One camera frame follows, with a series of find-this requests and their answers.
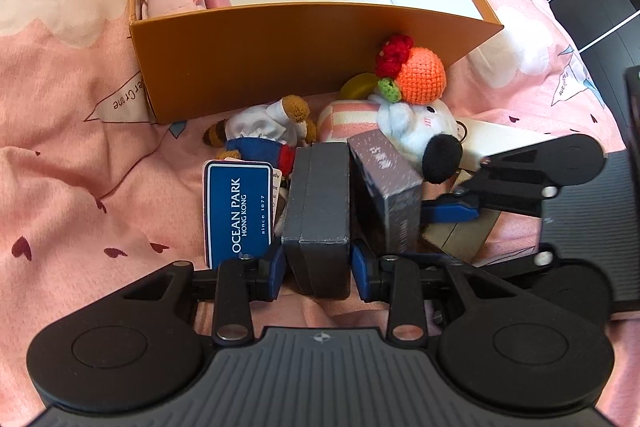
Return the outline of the dark grey rectangular box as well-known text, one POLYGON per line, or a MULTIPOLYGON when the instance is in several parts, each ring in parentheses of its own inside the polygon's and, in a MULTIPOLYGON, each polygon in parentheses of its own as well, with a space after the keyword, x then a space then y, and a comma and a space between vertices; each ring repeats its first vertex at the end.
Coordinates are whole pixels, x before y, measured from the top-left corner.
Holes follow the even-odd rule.
POLYGON ((350 293, 349 166, 344 142, 296 152, 281 242, 308 296, 344 300, 350 293))

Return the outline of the orange crochet ball with strawberry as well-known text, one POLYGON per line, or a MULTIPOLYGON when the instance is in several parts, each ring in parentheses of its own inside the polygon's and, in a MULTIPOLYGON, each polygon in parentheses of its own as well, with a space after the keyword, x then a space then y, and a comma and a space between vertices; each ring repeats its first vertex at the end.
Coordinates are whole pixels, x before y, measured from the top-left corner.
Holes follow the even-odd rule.
POLYGON ((378 92, 390 103, 427 105, 441 98, 447 87, 445 66, 438 55, 401 34, 384 42, 374 73, 378 92))

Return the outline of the yellow tape measure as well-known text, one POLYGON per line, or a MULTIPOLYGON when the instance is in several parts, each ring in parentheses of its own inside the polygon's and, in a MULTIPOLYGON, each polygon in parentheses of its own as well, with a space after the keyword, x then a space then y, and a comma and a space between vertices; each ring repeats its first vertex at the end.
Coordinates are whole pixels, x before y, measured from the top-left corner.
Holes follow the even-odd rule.
POLYGON ((365 100, 378 87, 378 76, 363 72, 347 80, 337 98, 339 100, 365 100))

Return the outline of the brown kraft cardboard box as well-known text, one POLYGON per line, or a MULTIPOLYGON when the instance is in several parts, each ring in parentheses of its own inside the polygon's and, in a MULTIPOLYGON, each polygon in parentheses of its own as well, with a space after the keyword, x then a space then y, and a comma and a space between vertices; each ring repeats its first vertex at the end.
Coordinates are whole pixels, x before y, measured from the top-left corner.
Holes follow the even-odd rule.
POLYGON ((471 263, 500 217, 500 211, 433 209, 434 199, 422 200, 422 237, 433 249, 471 263))

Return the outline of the blue Ocean Park tag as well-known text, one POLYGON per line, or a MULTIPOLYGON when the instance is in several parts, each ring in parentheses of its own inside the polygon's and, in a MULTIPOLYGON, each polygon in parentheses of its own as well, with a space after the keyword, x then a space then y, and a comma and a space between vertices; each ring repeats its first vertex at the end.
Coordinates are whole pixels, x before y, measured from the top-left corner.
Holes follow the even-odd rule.
POLYGON ((265 257, 272 243, 272 175, 266 162, 210 160, 203 168, 205 259, 265 257))

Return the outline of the white mouse plush toy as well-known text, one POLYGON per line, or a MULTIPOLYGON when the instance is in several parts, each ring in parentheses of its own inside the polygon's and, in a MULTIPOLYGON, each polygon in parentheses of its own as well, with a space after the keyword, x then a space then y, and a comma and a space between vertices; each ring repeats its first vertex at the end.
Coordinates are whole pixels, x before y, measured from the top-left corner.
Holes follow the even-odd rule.
POLYGON ((390 103, 378 95, 367 100, 336 100, 322 110, 317 124, 322 142, 345 141, 374 129, 428 183, 441 184, 459 169, 463 148, 457 121, 440 100, 426 105, 390 103))

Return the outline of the small raccoon plush toy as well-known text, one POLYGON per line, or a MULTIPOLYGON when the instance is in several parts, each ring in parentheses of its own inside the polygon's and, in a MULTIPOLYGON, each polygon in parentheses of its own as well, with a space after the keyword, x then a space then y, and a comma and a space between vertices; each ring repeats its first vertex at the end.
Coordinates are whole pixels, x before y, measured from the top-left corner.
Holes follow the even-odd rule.
POLYGON ((282 176, 291 176, 297 150, 316 141, 310 108, 298 95, 244 109, 203 134, 203 142, 218 150, 218 159, 268 162, 282 176))

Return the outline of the pink printed duvet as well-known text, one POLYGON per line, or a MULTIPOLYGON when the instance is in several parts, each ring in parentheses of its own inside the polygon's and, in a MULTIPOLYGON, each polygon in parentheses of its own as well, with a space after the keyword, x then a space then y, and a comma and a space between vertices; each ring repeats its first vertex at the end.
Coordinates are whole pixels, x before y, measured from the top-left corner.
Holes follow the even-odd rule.
MULTIPOLYGON (((138 72, 126 0, 3 0, 30 21, 1 31, 1 421, 42 410, 26 351, 44 326, 176 259, 203 262, 201 134, 93 117, 138 72)), ((593 86, 561 101, 579 63, 546 0, 489 0, 503 30, 449 69, 462 116, 624 146, 593 86)))

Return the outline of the orange cardboard storage box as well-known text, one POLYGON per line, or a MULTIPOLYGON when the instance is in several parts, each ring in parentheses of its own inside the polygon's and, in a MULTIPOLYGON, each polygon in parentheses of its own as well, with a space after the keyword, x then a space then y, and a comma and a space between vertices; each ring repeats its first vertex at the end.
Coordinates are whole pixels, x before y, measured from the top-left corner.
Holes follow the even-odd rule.
POLYGON ((391 35, 449 65, 501 29, 488 0, 230 0, 157 17, 147 1, 131 0, 130 35, 160 124, 336 91, 391 35))

